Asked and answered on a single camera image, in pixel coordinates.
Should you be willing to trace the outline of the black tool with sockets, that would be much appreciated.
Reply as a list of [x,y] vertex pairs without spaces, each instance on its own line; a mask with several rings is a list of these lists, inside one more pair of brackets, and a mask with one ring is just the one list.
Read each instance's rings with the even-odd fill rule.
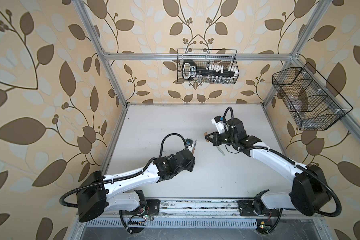
[[185,60],[181,67],[181,74],[184,80],[202,80],[204,77],[211,79],[212,77],[221,77],[234,79],[239,76],[239,70],[236,67],[228,67],[207,64],[205,67],[199,67],[194,61]]

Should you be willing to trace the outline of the aluminium frame post right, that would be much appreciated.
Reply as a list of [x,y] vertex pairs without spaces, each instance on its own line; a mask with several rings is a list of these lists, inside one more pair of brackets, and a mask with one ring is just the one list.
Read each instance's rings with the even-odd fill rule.
[[275,32],[267,41],[274,52],[266,50],[254,55],[256,61],[279,61],[285,70],[296,65],[314,29],[319,24],[331,1],[275,1],[278,15],[264,19],[264,27]]

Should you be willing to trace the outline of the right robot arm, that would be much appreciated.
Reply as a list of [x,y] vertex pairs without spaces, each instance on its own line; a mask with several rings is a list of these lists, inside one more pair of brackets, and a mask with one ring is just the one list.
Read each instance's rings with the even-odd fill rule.
[[281,192],[263,190],[253,198],[254,212],[262,216],[273,209],[299,211],[305,216],[320,214],[336,217],[342,206],[335,192],[328,186],[322,169],[297,163],[269,148],[261,139],[250,136],[239,119],[212,119],[216,131],[205,135],[214,146],[232,146],[238,153],[262,162],[284,177],[290,188]]

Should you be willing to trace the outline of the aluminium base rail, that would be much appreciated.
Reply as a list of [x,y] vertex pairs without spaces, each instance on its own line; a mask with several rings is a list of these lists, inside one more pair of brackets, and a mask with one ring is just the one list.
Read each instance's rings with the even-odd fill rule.
[[267,218],[276,217],[277,210],[269,210],[258,215],[254,212],[253,200],[244,199],[205,199],[205,198],[141,198],[137,194],[124,194],[113,200],[96,204],[81,204],[78,216],[81,222],[89,222],[102,215],[118,215],[123,211],[126,216],[147,215],[149,218],[170,219],[223,219],[223,218]]

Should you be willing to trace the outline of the aluminium frame post left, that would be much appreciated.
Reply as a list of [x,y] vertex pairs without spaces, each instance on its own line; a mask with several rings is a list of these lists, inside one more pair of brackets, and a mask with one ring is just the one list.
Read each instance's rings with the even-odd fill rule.
[[101,45],[100,38],[97,35],[95,27],[92,25],[91,19],[85,9],[84,2],[79,0],[73,0],[73,4],[89,35],[92,45],[94,46],[94,49],[100,58],[100,62],[104,66],[104,69],[109,77],[110,83],[114,88],[115,93],[118,95],[120,99],[121,105],[123,106],[123,108],[126,109],[128,107],[128,103],[123,95],[123,91],[116,79],[116,76],[112,70],[110,63],[106,59],[106,52],[104,51]]

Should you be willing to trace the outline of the orange pen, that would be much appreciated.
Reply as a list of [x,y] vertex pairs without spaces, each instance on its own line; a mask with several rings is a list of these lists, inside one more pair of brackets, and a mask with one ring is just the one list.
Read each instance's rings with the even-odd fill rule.
[[193,144],[193,149],[192,149],[192,154],[195,154],[195,150],[196,150],[196,145],[197,145],[197,140],[195,140],[194,144]]

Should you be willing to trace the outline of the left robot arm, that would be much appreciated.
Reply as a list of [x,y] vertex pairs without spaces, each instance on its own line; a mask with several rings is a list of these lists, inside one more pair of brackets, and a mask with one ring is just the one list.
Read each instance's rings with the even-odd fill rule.
[[79,222],[89,222],[104,212],[139,212],[145,197],[138,187],[171,180],[182,171],[192,172],[196,158],[189,150],[174,155],[152,158],[148,165],[122,174],[105,175],[93,172],[76,193]]

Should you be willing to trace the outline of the aluminium frame post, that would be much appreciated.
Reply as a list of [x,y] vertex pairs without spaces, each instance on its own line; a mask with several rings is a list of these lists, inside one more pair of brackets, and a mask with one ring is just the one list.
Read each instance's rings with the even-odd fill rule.
[[264,27],[275,32],[267,41],[274,52],[266,50],[254,55],[256,61],[279,61],[285,70],[296,65],[314,29],[319,24],[331,1],[275,1],[278,15],[264,19]]
[[123,108],[126,109],[128,107],[128,103],[123,95],[123,91],[116,79],[116,76],[112,70],[110,63],[106,59],[106,52],[104,51],[101,45],[100,38],[97,35],[95,27],[92,25],[91,19],[85,9],[84,2],[79,0],[73,0],[73,4],[89,35],[92,45],[94,46],[94,49],[100,58],[100,62],[104,66],[104,69],[109,77],[110,83],[114,88],[115,93],[118,95],[120,99],[121,105],[123,106]]

